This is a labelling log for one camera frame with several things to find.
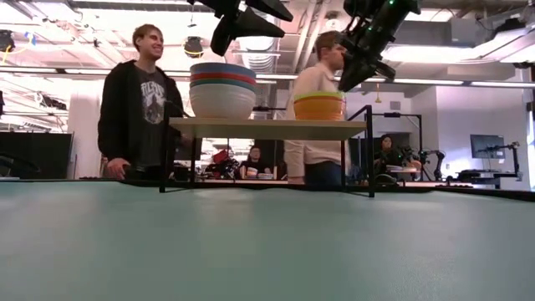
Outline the black ceiling dome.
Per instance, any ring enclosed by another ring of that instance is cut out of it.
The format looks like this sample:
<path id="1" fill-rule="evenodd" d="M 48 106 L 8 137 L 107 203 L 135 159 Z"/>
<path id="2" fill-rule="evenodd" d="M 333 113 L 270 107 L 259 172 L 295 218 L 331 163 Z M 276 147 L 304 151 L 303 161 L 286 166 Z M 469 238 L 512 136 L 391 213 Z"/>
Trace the black ceiling dome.
<path id="1" fill-rule="evenodd" d="M 201 44 L 201 37 L 189 36 L 183 44 L 183 50 L 186 56 L 191 59 L 199 59 L 204 54 L 204 48 Z"/>

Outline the dark wall monitor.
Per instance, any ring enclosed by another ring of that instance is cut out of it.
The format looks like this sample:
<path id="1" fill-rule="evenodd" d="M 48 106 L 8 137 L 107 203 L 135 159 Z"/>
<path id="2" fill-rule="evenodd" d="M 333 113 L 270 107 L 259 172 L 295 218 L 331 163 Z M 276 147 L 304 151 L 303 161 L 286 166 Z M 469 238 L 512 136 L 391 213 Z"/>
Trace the dark wall monitor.
<path id="1" fill-rule="evenodd" d="M 470 135 L 471 157 L 474 159 L 505 159 L 502 135 Z"/>

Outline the wooden shelf with black legs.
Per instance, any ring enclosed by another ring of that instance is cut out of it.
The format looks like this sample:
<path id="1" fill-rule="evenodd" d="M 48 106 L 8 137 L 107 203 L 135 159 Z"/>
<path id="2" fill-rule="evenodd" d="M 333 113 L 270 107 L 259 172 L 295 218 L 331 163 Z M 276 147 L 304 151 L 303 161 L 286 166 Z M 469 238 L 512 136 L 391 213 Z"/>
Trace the wooden shelf with black legs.
<path id="1" fill-rule="evenodd" d="M 165 114 L 164 135 L 175 129 L 192 138 L 191 173 L 189 180 L 174 186 L 186 189 L 224 187 L 221 181 L 198 183 L 195 176 L 195 158 L 198 139 L 259 139 L 259 140 L 338 140 L 340 154 L 345 156 L 345 141 L 364 132 L 367 145 L 367 172 L 369 197 L 375 197 L 373 112 L 370 105 L 362 107 L 346 121 L 332 120 L 228 120 L 211 118 L 178 118 Z"/>

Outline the small pink translucent bowl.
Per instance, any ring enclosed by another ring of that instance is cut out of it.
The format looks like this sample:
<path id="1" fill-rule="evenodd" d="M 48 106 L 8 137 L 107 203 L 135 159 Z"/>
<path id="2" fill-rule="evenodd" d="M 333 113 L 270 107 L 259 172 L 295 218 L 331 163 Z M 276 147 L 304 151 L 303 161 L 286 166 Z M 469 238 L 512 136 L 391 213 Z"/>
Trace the small pink translucent bowl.
<path id="1" fill-rule="evenodd" d="M 341 120 L 344 109 L 344 99 L 338 96 L 309 96 L 293 103 L 297 120 Z"/>

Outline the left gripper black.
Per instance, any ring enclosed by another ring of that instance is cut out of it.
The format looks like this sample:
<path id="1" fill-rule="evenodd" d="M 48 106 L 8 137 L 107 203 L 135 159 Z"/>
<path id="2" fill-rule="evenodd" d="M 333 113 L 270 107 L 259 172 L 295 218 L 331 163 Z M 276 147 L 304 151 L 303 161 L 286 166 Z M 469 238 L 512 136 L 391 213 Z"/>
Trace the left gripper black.
<path id="1" fill-rule="evenodd" d="M 190 5 L 200 3 L 212 9 L 220 19 L 211 38 L 211 50 L 224 56 L 231 41 L 243 37 L 265 36 L 282 38 L 285 32 L 253 12 L 255 8 L 283 21 L 292 22 L 293 15 L 280 0 L 245 0 L 247 8 L 240 11 L 241 0 L 186 0 Z"/>

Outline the black partition panel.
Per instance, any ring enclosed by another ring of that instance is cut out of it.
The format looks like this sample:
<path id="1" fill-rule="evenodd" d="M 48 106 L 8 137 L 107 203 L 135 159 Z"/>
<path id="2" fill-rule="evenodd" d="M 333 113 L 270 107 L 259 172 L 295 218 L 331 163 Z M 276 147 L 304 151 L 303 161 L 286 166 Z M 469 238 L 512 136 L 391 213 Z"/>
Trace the black partition panel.
<path id="1" fill-rule="evenodd" d="M 73 136 L 60 133 L 0 132 L 0 154 L 29 161 L 39 172 L 15 161 L 10 176 L 21 179 L 66 179 Z"/>

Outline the ribbed ventilation duct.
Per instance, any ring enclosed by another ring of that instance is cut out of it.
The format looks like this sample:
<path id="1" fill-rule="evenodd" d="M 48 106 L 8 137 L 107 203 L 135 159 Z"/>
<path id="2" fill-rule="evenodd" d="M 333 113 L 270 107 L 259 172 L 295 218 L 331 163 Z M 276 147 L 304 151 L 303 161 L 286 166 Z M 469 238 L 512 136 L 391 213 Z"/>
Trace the ribbed ventilation duct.
<path id="1" fill-rule="evenodd" d="M 256 73 L 274 73 L 279 54 L 278 38 L 247 37 L 238 39 L 243 64 Z"/>

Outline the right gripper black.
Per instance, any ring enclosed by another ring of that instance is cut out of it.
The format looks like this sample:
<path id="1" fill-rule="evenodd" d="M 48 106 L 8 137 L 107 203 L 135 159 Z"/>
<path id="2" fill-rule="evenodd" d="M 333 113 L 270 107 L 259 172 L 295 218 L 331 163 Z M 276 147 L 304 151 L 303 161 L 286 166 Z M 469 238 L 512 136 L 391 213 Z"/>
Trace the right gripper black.
<path id="1" fill-rule="evenodd" d="M 383 62 L 381 53 L 395 41 L 396 31 L 396 16 L 359 16 L 353 27 L 343 31 L 340 43 L 347 51 L 339 90 L 350 91 L 373 77 L 375 71 L 387 79 L 395 78 L 395 70 Z"/>

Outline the person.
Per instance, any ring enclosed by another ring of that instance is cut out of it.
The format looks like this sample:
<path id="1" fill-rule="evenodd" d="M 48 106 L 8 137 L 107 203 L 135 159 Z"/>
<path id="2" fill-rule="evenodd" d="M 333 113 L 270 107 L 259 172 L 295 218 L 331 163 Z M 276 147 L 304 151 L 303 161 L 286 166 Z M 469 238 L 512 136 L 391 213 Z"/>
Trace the person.
<path id="1" fill-rule="evenodd" d="M 318 62 L 300 72 L 286 105 L 285 118 L 295 118 L 297 96 L 313 92 L 336 92 L 334 74 L 344 67 L 346 48 L 339 43 L 339 32 L 321 33 L 315 41 Z M 340 186 L 342 156 L 339 140 L 286 140 L 284 160 L 290 184 Z"/>
<path id="2" fill-rule="evenodd" d="M 241 179 L 258 178 L 259 174 L 272 175 L 271 168 L 261 160 L 261 155 L 261 149 L 257 145 L 251 147 L 247 159 L 239 166 Z"/>
<path id="3" fill-rule="evenodd" d="M 157 181 L 165 113 L 182 117 L 183 103 L 176 81 L 156 65 L 164 51 L 161 30 L 143 24 L 132 42 L 139 58 L 117 64 L 104 80 L 98 147 L 108 177 Z"/>
<path id="4" fill-rule="evenodd" d="M 398 181 L 406 181 L 412 173 L 389 172 L 389 166 L 409 167 L 417 171 L 422 164 L 413 156 L 403 157 L 402 153 L 393 145 L 392 137 L 388 134 L 380 137 L 380 148 L 374 154 L 374 175 L 377 184 L 396 185 Z"/>

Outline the large white bowl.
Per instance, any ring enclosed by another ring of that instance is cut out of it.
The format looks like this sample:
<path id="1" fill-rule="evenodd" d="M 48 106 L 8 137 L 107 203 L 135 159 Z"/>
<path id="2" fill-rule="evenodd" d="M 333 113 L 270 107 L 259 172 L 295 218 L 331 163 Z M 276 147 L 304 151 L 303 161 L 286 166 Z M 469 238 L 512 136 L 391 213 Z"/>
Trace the large white bowl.
<path id="1" fill-rule="evenodd" d="M 248 120 L 256 93 L 230 84 L 201 84 L 190 88 L 189 99 L 195 117 Z"/>

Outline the green table mat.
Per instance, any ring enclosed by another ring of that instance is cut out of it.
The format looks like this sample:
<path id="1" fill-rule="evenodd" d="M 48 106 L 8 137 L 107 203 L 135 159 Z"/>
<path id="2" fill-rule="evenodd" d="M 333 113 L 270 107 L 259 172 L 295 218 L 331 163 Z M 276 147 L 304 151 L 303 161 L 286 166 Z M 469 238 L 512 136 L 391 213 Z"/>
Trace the green table mat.
<path id="1" fill-rule="evenodd" d="M 0 301 L 535 301 L 535 203 L 0 183 Z"/>

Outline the black ceiling device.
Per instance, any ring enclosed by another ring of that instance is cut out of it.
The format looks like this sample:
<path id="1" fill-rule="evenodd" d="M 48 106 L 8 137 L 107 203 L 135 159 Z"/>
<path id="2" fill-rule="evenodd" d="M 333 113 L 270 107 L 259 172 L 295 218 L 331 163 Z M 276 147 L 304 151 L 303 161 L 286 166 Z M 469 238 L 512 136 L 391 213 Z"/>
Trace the black ceiling device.
<path id="1" fill-rule="evenodd" d="M 7 29 L 0 29 L 0 52 L 12 52 L 15 49 L 13 32 Z"/>

